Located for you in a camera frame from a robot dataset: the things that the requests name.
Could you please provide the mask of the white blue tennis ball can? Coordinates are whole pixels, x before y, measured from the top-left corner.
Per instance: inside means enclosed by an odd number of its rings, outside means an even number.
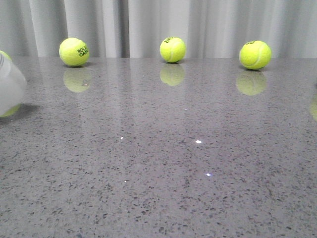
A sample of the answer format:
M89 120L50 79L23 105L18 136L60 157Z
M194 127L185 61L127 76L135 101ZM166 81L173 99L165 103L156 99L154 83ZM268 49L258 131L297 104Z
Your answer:
M0 54L0 115L22 102L27 81L19 68Z

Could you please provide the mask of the centre yellow tennis ball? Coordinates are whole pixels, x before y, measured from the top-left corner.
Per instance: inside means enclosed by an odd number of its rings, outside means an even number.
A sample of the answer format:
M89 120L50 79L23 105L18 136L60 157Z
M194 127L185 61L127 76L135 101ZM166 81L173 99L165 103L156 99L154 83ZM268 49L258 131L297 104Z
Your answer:
M169 63L175 63L182 60L186 54L186 45L178 37L165 38L159 48L162 58Z

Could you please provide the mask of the Roland Garros yellow tennis ball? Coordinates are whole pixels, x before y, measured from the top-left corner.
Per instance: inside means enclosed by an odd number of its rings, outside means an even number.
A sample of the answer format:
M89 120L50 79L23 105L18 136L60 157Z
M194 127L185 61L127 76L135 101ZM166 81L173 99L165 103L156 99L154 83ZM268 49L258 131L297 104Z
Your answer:
M81 66L89 59L89 49L84 41L67 38L59 46L59 56L68 66Z

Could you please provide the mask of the right yellow tennis ball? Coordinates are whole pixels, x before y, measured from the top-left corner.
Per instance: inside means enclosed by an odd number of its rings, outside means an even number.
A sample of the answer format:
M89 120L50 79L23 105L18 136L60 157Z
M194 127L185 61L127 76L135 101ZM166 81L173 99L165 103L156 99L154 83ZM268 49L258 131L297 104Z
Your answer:
M239 60L246 69L261 69L271 60L271 48L263 41L247 42L240 50Z

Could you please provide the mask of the far-left yellow tennis ball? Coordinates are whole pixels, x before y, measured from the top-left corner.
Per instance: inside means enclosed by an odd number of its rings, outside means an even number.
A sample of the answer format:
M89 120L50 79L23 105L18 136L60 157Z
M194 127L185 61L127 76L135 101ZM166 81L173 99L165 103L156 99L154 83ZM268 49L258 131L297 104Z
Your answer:
M4 51L0 52L2 55L4 55L7 59L12 60L11 57ZM1 118L9 117L13 114L15 114L20 108L20 104L15 105L14 107L10 108L8 111L6 111L3 115L1 115Z

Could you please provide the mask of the grey pleated curtain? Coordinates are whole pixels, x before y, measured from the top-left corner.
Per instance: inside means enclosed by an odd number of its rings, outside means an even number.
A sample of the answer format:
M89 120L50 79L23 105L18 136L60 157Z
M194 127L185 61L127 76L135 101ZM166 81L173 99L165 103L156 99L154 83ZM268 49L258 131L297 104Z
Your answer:
M182 38L189 58L233 58L261 40L275 58L317 56L314 0L3 0L0 48L11 56L57 56L68 37L92 57L154 58Z

